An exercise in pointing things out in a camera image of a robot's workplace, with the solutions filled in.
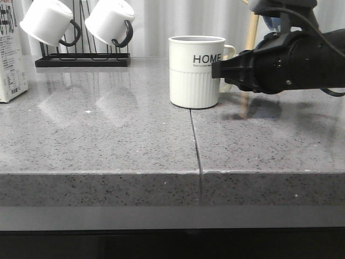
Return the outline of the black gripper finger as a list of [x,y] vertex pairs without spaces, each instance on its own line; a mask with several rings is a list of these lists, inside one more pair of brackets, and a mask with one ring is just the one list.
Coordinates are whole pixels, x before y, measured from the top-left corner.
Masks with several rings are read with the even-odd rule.
[[244,71],[243,62],[243,56],[237,55],[231,59],[212,63],[212,78],[224,78],[227,83],[236,85],[238,88],[244,88],[242,79]]

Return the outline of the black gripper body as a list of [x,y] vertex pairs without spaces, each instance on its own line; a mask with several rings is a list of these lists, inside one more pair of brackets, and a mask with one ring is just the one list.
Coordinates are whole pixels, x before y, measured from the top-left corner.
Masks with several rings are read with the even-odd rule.
[[296,33],[286,46],[269,48],[266,37],[254,49],[254,78],[259,92],[344,87],[344,57],[318,36]]

